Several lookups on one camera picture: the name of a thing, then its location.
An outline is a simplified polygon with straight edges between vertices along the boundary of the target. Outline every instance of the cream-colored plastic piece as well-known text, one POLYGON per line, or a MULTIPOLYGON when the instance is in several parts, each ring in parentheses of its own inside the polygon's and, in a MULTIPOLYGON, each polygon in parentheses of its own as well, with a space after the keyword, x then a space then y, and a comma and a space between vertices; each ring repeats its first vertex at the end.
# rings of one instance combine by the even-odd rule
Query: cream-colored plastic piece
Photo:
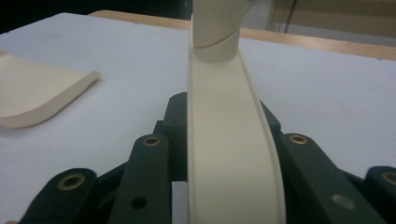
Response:
POLYGON ((189 223, 285 223, 275 144, 241 54, 209 63, 194 52, 190 43, 189 223))
POLYGON ((224 62, 238 50, 239 25, 256 0, 193 1, 193 46, 201 59, 224 62))
POLYGON ((99 76, 33 63, 0 50, 0 126, 27 127, 52 117, 99 76))

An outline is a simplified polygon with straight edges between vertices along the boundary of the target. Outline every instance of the white table surface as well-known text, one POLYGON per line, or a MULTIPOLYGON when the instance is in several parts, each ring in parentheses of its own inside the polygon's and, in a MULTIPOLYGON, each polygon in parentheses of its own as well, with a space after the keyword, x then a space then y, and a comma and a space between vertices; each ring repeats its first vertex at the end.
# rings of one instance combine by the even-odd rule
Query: white table surface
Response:
MULTIPOLYGON (((0 49, 13 56, 102 74, 53 118, 0 127, 0 223, 19 220, 64 170, 102 175, 127 161, 169 97, 187 90, 188 42, 187 31, 73 14, 0 35, 0 49)), ((249 39, 240 49, 284 133, 312 137, 354 175, 396 167, 396 62, 249 39)))

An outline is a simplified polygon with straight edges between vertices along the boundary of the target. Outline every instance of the wooden table edge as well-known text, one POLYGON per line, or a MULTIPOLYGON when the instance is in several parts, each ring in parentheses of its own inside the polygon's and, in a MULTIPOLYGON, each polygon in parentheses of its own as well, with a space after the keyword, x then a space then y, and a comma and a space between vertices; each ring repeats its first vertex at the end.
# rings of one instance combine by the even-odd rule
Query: wooden table edge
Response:
MULTIPOLYGON (((190 29, 190 21, 139 15, 134 13, 118 12, 111 10, 95 11, 89 16, 107 18, 117 21, 129 21, 181 30, 190 29)), ((289 35, 248 28, 241 29, 241 36, 244 38, 268 41, 278 44, 293 45, 309 49, 327 50, 364 57, 396 61, 396 48, 392 47, 354 43, 341 40, 331 40, 312 36, 289 35)))

